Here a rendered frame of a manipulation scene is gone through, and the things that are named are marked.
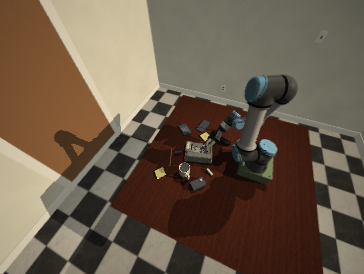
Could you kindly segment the grey telephone handset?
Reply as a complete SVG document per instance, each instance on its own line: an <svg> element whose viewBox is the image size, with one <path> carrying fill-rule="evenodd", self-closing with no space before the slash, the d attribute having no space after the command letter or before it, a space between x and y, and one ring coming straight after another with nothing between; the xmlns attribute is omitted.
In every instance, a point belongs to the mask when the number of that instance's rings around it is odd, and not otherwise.
<svg viewBox="0 0 364 274"><path fill-rule="evenodd" d="M200 159L204 159L204 160L212 160L212 154L207 154L207 153L196 153L196 152L187 152L187 158L200 158Z"/></svg>

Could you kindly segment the white mug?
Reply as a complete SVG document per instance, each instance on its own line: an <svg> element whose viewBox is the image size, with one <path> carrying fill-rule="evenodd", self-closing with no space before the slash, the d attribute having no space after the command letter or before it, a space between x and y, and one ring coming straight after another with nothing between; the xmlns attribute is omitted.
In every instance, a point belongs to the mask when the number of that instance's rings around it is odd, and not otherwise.
<svg viewBox="0 0 364 274"><path fill-rule="evenodd" d="M189 164L188 163L181 163L179 165L179 174L182 177L187 177L187 179L189 179L190 178L189 173L190 173L190 166L189 166Z"/></svg>

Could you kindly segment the yellow sticky note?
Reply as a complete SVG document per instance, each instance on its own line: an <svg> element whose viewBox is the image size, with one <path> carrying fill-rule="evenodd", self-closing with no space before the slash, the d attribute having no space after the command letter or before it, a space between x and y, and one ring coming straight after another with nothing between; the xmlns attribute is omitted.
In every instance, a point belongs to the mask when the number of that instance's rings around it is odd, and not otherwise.
<svg viewBox="0 0 364 274"><path fill-rule="evenodd" d="M163 176L165 176L165 175L166 175L166 173L165 173L165 171L164 171L163 167L162 167L162 168L160 168L160 169L155 170L154 172L155 172L155 174L156 174L156 176L157 176L157 179L159 179L159 178L161 178L161 177L163 177Z"/></svg>
<svg viewBox="0 0 364 274"><path fill-rule="evenodd" d="M208 134L205 132L204 134L202 134L202 135L200 135L200 137L204 140L204 141L206 141L207 140L207 138L208 138Z"/></svg>

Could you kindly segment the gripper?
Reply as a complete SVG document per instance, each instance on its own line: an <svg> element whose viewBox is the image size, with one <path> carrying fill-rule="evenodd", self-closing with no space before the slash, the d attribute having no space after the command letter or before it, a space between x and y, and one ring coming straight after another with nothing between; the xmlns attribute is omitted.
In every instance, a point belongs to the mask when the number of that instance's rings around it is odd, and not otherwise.
<svg viewBox="0 0 364 274"><path fill-rule="evenodd" d="M222 131L226 132L226 130L224 130L220 125L219 125L219 128L218 129L221 129ZM210 135L208 136L207 138L207 141L205 143L205 147L204 148L208 148L208 147L211 147L213 145L216 145L218 142L216 140L213 140L212 142L211 141L211 138L213 139L214 136L215 136L215 133L216 133L217 130L213 130L213 132L210 133ZM210 142L210 143L209 143ZM209 145L208 145L209 143ZM208 145L208 146L207 146Z"/></svg>

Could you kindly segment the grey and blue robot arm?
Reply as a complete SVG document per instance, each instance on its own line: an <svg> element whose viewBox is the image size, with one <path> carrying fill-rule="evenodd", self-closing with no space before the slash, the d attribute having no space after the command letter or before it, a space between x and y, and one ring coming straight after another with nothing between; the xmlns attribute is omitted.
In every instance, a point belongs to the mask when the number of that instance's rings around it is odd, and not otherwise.
<svg viewBox="0 0 364 274"><path fill-rule="evenodd" d="M254 173L263 173L267 169L267 163L275 156L277 147L267 139L255 143L260 127L279 107L289 103L297 91L297 81L289 75L261 75L249 80L245 88L245 100L249 105L247 116L240 117L232 111L220 124L224 130L231 126L236 130L243 129L241 138L232 145L232 155L236 162L245 162L247 168Z"/></svg>

